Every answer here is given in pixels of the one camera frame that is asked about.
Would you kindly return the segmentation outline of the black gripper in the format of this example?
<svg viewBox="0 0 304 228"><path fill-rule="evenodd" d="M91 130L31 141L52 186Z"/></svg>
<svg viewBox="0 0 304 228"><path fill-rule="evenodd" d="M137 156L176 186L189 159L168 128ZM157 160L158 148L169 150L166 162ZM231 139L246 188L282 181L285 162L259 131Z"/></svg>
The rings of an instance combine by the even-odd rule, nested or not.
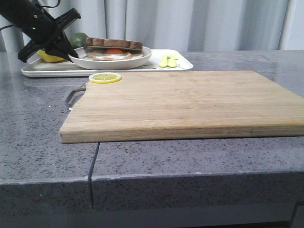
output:
<svg viewBox="0 0 304 228"><path fill-rule="evenodd" d="M48 55L71 61L78 58L77 52L69 43L64 30L81 16L76 9L53 18L43 8L34 8L29 19L21 27L21 31L30 37L29 43L18 53L19 60L26 62L38 50Z"/></svg>

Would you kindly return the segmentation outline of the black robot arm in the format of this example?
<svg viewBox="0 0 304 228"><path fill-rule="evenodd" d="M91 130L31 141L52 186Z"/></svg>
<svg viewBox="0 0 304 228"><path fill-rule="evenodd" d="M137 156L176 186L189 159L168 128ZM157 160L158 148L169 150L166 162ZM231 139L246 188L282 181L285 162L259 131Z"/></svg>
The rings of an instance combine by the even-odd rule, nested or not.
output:
<svg viewBox="0 0 304 228"><path fill-rule="evenodd" d="M71 57L78 57L64 33L71 23L81 18L76 9L54 18L37 1L2 0L0 15L30 38L30 42L18 53L22 62L38 50L68 61Z"/></svg>

